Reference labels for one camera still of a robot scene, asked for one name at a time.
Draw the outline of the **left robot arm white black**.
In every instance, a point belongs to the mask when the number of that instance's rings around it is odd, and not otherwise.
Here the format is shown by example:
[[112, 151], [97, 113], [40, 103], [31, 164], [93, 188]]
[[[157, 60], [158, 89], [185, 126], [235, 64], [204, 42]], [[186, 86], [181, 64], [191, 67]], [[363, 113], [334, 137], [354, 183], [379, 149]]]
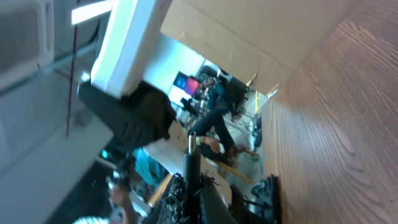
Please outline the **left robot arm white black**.
[[122, 144], [138, 148], [170, 137], [170, 100], [144, 81], [170, 1], [114, 1], [101, 50], [78, 97]]

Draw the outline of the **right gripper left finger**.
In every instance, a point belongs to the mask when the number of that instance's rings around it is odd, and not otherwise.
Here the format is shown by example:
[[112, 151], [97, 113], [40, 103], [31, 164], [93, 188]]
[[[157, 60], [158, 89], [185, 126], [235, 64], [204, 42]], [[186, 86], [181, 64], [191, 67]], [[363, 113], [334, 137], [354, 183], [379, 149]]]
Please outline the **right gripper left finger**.
[[185, 211], [187, 191], [180, 174], [172, 176], [165, 192], [155, 209], [142, 222], [143, 224], [184, 224], [190, 222]]

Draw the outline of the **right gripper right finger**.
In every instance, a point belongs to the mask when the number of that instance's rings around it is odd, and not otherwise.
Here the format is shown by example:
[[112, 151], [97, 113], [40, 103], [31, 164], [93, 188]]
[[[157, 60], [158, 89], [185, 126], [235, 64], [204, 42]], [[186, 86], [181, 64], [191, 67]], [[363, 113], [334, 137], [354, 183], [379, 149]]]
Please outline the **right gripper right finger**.
[[200, 224], [237, 224], [227, 206], [221, 199], [214, 178], [202, 175], [199, 189], [194, 194], [198, 203], [195, 206], [197, 223]]

